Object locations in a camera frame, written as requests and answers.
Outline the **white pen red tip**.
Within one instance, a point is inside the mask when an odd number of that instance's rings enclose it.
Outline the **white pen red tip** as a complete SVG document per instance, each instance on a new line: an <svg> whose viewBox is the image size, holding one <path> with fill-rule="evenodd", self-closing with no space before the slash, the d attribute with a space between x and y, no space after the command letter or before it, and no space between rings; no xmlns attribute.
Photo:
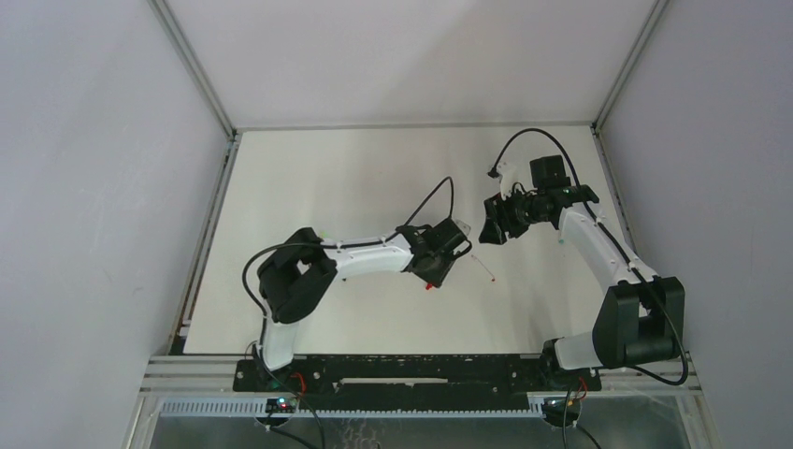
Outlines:
<svg viewBox="0 0 793 449"><path fill-rule="evenodd" d="M486 272L490 282L495 282L497 280L493 271L477 255L472 254L470 257Z"/></svg>

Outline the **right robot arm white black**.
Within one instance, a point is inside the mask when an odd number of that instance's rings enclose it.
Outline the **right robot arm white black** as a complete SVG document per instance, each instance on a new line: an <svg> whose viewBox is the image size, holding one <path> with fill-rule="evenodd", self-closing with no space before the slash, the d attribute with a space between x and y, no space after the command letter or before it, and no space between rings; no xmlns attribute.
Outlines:
<svg viewBox="0 0 793 449"><path fill-rule="evenodd" d="M682 283L659 276L610 230L598 196L567 174L562 156L535 159L529 168L530 190L512 164L499 162L489 171L499 191L483 202L480 243L503 245L532 225L549 224L577 249L603 292L591 331L547 342L552 367L620 369L681 356Z"/></svg>

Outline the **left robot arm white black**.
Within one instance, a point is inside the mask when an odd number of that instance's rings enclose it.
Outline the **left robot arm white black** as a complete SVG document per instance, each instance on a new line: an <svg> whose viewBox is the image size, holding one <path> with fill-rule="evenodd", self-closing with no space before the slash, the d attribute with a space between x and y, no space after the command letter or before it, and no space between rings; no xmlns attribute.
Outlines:
<svg viewBox="0 0 793 449"><path fill-rule="evenodd" d="M335 281L370 273L410 273L439 288L455 262L472 249L470 228L447 217L438 224L398 226L370 239L322 239L311 227L298 229L284 243L256 253L258 287L243 287L261 309L264 323L256 344L259 360L270 370L292 363L298 324L317 308Z"/></svg>

